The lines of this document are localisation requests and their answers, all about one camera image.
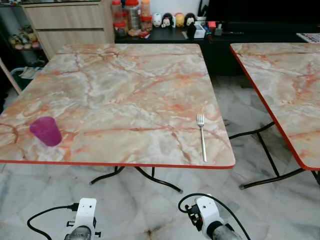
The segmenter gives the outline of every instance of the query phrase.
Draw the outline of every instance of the toy figure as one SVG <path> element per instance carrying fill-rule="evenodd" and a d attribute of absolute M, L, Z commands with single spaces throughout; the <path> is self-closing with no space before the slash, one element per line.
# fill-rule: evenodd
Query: toy figure
<path fill-rule="evenodd" d="M 152 15 L 152 23 L 153 26 L 155 26 L 156 28 L 161 26 L 161 22 L 162 22 L 162 17 L 161 14 L 156 12 Z"/>
<path fill-rule="evenodd" d="M 175 14 L 175 25 L 177 28 L 183 28 L 185 24 L 185 15 L 181 12 Z"/>
<path fill-rule="evenodd" d="M 174 22 L 173 22 L 173 19 L 172 19 L 172 15 L 171 13 L 165 13 L 162 17 L 162 24 L 161 24 L 161 27 L 162 28 L 172 28 Z"/>
<path fill-rule="evenodd" d="M 184 17 L 184 26 L 189 27 L 191 23 L 194 23 L 196 20 L 196 16 L 193 13 L 188 13 Z"/>

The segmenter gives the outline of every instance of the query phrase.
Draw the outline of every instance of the drawer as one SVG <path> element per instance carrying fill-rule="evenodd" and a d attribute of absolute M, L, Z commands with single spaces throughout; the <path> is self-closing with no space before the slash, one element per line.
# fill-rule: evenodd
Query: drawer
<path fill-rule="evenodd" d="M 41 46 L 49 60 L 66 44 L 106 44 L 103 30 L 38 31 Z"/>
<path fill-rule="evenodd" d="M 98 5 L 27 7 L 25 11 L 36 30 L 104 27 Z"/>

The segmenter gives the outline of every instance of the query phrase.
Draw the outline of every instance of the white wall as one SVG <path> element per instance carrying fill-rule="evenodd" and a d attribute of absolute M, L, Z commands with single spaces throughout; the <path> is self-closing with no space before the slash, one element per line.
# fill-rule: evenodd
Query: white wall
<path fill-rule="evenodd" d="M 150 0 L 150 11 L 154 13 L 193 13 L 197 15 L 200 0 Z M 208 5 L 209 0 L 202 0 L 202 7 Z"/>

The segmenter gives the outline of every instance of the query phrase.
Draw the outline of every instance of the fork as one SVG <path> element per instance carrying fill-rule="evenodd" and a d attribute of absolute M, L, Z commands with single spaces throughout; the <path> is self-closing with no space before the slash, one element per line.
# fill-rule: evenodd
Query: fork
<path fill-rule="evenodd" d="M 203 114 L 197 114 L 196 115 L 196 123 L 200 127 L 200 131 L 201 131 L 201 145 L 202 145 L 203 161 L 207 162 L 206 144 L 205 144 L 205 137 L 204 137 L 205 116 Z"/>

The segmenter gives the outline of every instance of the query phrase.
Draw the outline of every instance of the black cable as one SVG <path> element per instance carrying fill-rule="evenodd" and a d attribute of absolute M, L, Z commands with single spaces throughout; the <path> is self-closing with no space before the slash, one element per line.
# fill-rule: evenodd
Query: black cable
<path fill-rule="evenodd" d="M 243 231 L 243 233 L 244 233 L 244 235 L 246 236 L 246 238 L 247 238 L 248 240 L 251 240 L 251 238 L 249 237 L 249 235 L 248 235 L 247 231 L 245 230 L 244 226 L 242 226 L 241 222 L 239 221 L 239 219 L 237 218 L 237 216 L 231 211 L 231 209 L 228 208 L 228 207 L 227 207 L 222 201 L 220 201 L 219 199 L 217 199 L 217 198 L 215 198 L 215 197 L 213 197 L 213 196 L 210 196 L 210 195 L 208 195 L 208 194 L 204 194 L 204 193 L 192 193 L 192 194 L 189 194 L 189 195 L 183 197 L 183 198 L 179 201 L 179 203 L 178 203 L 178 209 L 180 210 L 180 212 L 185 213 L 185 214 L 188 213 L 188 211 L 183 210 L 183 209 L 181 208 L 181 204 L 182 204 L 182 202 L 183 202 L 184 200 L 186 200 L 186 199 L 188 199 L 188 198 L 190 198 L 190 197 L 193 197 L 193 196 L 204 196 L 204 197 L 208 197 L 208 198 L 210 198 L 210 199 L 213 199 L 213 200 L 216 201 L 217 203 L 219 203 L 222 207 L 224 207 L 224 208 L 232 215 L 232 217 L 235 219 L 235 221 L 236 221 L 236 222 L 238 223 L 238 225 L 240 226 L 240 228 L 241 228 L 241 230 Z"/>
<path fill-rule="evenodd" d="M 45 236 L 47 240 L 52 240 L 52 238 L 49 236 L 49 234 L 47 234 L 46 232 L 41 231 L 40 229 L 35 228 L 34 226 L 32 226 L 32 225 L 31 225 L 31 221 L 32 221 L 33 219 L 35 219 L 36 217 L 39 217 L 39 216 L 42 215 L 42 214 L 45 214 L 45 213 L 47 213 L 47 212 L 51 212 L 51 211 L 57 210 L 57 209 L 71 209 L 72 211 L 77 211 L 78 206 L 79 206 L 79 203 L 74 203 L 74 204 L 72 204 L 72 205 L 56 206 L 56 207 L 53 207 L 53 208 L 44 210 L 44 211 L 39 212 L 39 213 L 37 213 L 36 215 L 33 215 L 32 217 L 30 217 L 30 218 L 28 219 L 28 221 L 26 222 L 26 225 L 27 225 L 31 230 L 37 232 L 38 234 L 41 234 L 41 235 Z"/>

